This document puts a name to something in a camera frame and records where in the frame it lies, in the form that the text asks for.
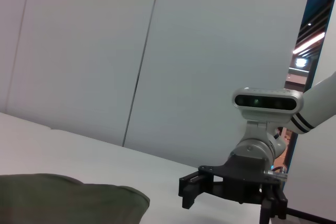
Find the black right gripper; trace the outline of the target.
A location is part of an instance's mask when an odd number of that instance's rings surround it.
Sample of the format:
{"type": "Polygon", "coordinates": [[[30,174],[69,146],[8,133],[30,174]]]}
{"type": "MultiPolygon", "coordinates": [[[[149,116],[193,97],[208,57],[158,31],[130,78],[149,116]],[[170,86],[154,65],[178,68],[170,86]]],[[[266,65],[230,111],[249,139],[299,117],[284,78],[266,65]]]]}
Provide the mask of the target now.
{"type": "Polygon", "coordinates": [[[264,159],[233,155],[221,166],[200,166],[198,171],[179,179],[178,195],[182,208],[191,208],[202,193],[236,201],[240,204],[261,204],[260,224],[271,218],[287,219],[288,199],[282,183],[264,173],[264,159]],[[223,180],[214,181],[214,176],[223,180]]]}

